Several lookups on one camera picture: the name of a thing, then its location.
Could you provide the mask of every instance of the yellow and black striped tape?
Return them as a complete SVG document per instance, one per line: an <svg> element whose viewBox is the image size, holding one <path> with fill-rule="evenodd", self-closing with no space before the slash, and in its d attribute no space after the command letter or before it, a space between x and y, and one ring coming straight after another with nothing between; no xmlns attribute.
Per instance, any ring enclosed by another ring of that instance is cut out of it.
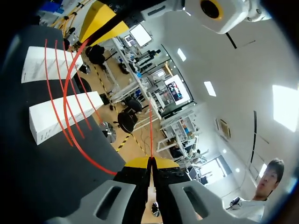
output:
<svg viewBox="0 0 299 224"><path fill-rule="evenodd" d="M112 102L111 102L110 95L108 94L108 91L107 91L106 87L104 86L104 83L103 83L103 81L102 81L102 79L101 79L101 77L100 77L100 75L99 75L99 72L98 72L98 70L97 70L97 68L96 68L95 66L94 66L94 69L96 70L96 72L97 72L97 74L98 74L98 77L99 77L99 79L100 79L100 82L101 82L101 84L102 84L102 86L103 86L103 88L104 88L104 91L105 91L105 93L107 94L107 97L108 97L108 100L109 100L110 105L113 106L113 108L115 109L115 111L118 113L118 110L116 109L115 105L112 104ZM140 145L140 143L137 141L137 139L135 138L135 136L134 136L133 134L128 134L128 135L126 136L126 138L124 139L124 141L121 143L121 145L116 149L116 151L117 151L117 152L120 151L120 149L121 149L121 148L125 145L125 143L128 141L130 135L133 136L135 142L138 144L138 146L140 147L140 149L145 153L146 156L148 156L148 154L146 153L146 151L142 148L142 146Z"/></svg>
<svg viewBox="0 0 299 224"><path fill-rule="evenodd" d="M98 70L97 70L97 68L96 68L95 66L94 66L94 69L96 70L96 72L97 72L97 74L98 74L99 80L100 80L100 82L101 82L101 84L102 84L102 86L103 86L103 88L104 88L104 91L105 91L107 97L108 97L108 100L109 100L110 105L113 106L113 108L115 109L115 111L118 113L118 110L116 109L115 105L112 104L112 101L111 101L111 99L110 99L110 95L108 94L108 91L107 91L106 87L104 86L104 83L103 83L103 81L102 81L102 79L101 79L101 77L100 77L100 75L99 75L99 73L98 73Z"/></svg>
<svg viewBox="0 0 299 224"><path fill-rule="evenodd" d="M148 156L148 154L147 154L146 151L142 148L142 146L139 144L139 142L137 141L137 139L135 138L135 136L134 136L133 134L131 134L131 135L133 136L135 142L139 145L140 149L144 152L144 154L145 154L146 156Z"/></svg>
<svg viewBox="0 0 299 224"><path fill-rule="evenodd" d="M119 152L120 149L125 145L125 143L128 141L128 139L129 139L130 136L131 136L131 134L128 134L128 135L126 136L125 140L122 141L122 143L121 143L120 146L118 146L118 148L117 148L117 150L116 150L117 152Z"/></svg>

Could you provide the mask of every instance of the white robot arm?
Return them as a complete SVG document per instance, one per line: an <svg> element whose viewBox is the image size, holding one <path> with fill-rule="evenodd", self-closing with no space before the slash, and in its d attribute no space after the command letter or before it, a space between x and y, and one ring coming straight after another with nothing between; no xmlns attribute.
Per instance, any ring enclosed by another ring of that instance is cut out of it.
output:
<svg viewBox="0 0 299 224"><path fill-rule="evenodd" d="M141 13L144 20L148 20L181 10L197 17L203 26L218 34L225 34L243 20L256 22L271 18L260 0L166 0Z"/></svg>

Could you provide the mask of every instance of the white shirt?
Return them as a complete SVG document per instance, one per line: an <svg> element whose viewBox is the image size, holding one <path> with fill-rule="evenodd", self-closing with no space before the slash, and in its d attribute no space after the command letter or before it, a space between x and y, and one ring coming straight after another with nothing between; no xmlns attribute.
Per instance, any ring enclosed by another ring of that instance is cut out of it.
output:
<svg viewBox="0 0 299 224"><path fill-rule="evenodd" d="M249 218L255 222L260 222L265 204L266 201L246 201L240 198L240 201L229 208L227 212L238 218Z"/></svg>

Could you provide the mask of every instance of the air conditioner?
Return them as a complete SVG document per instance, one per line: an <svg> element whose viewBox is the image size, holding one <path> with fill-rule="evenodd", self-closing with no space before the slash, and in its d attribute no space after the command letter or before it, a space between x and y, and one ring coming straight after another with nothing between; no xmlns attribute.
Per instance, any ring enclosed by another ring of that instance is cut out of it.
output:
<svg viewBox="0 0 299 224"><path fill-rule="evenodd" d="M231 138L231 132L228 124L222 119L215 119L215 123L220 136L229 140Z"/></svg>

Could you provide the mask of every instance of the black table surface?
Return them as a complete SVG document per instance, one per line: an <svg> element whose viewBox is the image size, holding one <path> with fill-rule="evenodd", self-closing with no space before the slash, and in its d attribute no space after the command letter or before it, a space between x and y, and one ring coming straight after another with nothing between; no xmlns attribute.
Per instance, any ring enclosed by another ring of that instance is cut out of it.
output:
<svg viewBox="0 0 299 224"><path fill-rule="evenodd" d="M90 164L71 147L62 132L36 145L29 129L29 107L50 100L46 81L21 84L21 72L29 46L45 45L63 49L60 30L30 26L13 40L6 66L1 73L1 204L10 220L40 223L52 217L65 217L78 209L80 199L112 175ZM62 97L58 80L50 80L53 98ZM70 85L68 95L73 94ZM74 135L85 152L102 166L120 171L124 160L108 143L93 118L78 124Z"/></svg>

